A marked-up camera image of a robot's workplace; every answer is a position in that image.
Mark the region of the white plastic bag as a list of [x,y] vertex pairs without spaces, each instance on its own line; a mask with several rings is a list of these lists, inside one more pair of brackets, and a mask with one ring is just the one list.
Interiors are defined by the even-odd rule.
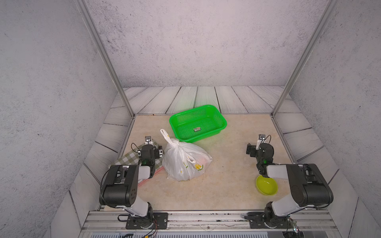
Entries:
[[167,178],[176,181],[188,181],[203,175],[212,162],[212,157],[201,147],[171,138],[164,130],[160,130],[167,141],[162,165]]

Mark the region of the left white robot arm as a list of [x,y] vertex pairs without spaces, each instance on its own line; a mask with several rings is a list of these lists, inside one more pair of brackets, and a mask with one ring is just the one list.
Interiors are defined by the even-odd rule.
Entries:
[[162,146],[145,144],[138,150],[136,165],[112,165],[104,174],[100,185],[99,202],[111,208],[122,208],[125,213],[118,221],[126,223],[126,229],[159,228],[152,205],[138,196],[139,181],[153,178],[156,161],[163,156]]

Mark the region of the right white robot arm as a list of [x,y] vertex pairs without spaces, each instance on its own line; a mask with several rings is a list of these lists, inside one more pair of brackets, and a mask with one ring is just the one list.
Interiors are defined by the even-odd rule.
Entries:
[[264,212],[249,212],[244,217],[252,229],[292,227],[290,215],[307,207],[322,209],[334,200],[333,192],[316,164],[275,164],[274,148],[268,143],[247,145],[246,153],[257,160],[259,174],[267,179],[286,179],[290,194],[269,202]]

